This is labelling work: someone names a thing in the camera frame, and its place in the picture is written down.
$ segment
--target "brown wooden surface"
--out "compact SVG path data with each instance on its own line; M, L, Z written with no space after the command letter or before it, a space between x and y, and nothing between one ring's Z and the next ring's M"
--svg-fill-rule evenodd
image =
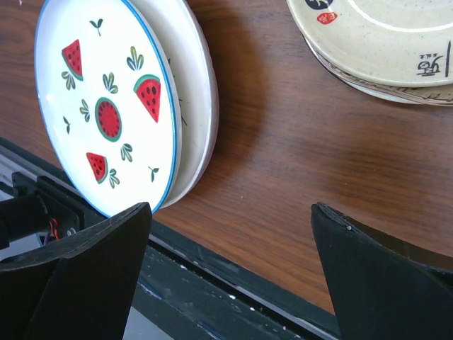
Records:
M217 74L219 139L201 182L157 220L328 311L312 203L453 256L453 110L340 83L285 0L189 2ZM0 2L0 135L58 165L33 75L42 3Z

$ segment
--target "stacked plates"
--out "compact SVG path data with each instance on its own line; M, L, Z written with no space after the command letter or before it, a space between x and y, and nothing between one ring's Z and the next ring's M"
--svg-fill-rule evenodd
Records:
M287 0L318 61L365 93L453 105L451 1Z
M185 0L47 0L35 78L62 167L104 215L137 202L154 213L203 175L219 103Z

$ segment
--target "speckled plate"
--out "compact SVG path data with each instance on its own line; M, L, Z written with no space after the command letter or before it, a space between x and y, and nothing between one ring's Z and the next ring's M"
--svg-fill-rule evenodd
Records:
M305 37L344 72L389 86L453 83L453 2L287 0Z
M184 197L209 164L219 127L217 82L206 39L185 0L131 1L159 38L178 88L184 143L166 207Z
M42 117L61 165L106 216L155 212L178 174L178 95L159 41L127 0L47 0L35 40Z

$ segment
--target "plate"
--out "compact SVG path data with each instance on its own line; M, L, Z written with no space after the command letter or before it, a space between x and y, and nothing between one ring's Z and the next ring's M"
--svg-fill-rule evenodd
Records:
M132 0L170 60L180 99L183 149L175 185L162 207L179 201L200 180L219 127L219 96L209 48L184 0Z
M178 95L152 29L126 0L47 0L35 38L42 117L81 195L112 216L153 213L171 192L182 145Z
M405 104L423 104L433 106L453 106L453 85L441 85L431 87L400 87L387 86L382 84L365 81L339 69L326 58L318 53L305 39L311 53L319 63L339 80L352 86L353 88L369 94L371 96Z
M305 37L349 74L390 86L453 83L451 1L287 3Z
M327 70L329 71L335 78L338 80L344 82L345 84L353 87L354 89L363 92L364 94L368 94L370 96L379 98L379 99L384 99L385 101L393 101L394 103L402 103L402 104L419 104L416 103L415 101L410 101L408 99L401 98L399 96L394 96L390 93L385 93L382 91L378 91L376 89L370 88L370 87L365 87L358 83L359 79L355 79L353 76L350 76L349 74L346 74L342 72L340 69L332 65L328 60L324 59L322 56L319 55L318 51L314 49L314 47L311 45L311 43L307 40L304 39L306 45L309 47L311 53L313 56L319 61L319 63Z

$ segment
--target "chinese character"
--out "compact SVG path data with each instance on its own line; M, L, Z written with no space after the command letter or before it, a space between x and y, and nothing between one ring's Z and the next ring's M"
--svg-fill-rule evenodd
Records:
M421 62L418 64L418 70L422 71L421 73L417 73L418 76L424 76L424 77L429 77L429 76L435 76L436 73L439 73L439 64L437 61L442 58L443 55L440 57L436 57L434 60L431 62L425 60L424 62Z

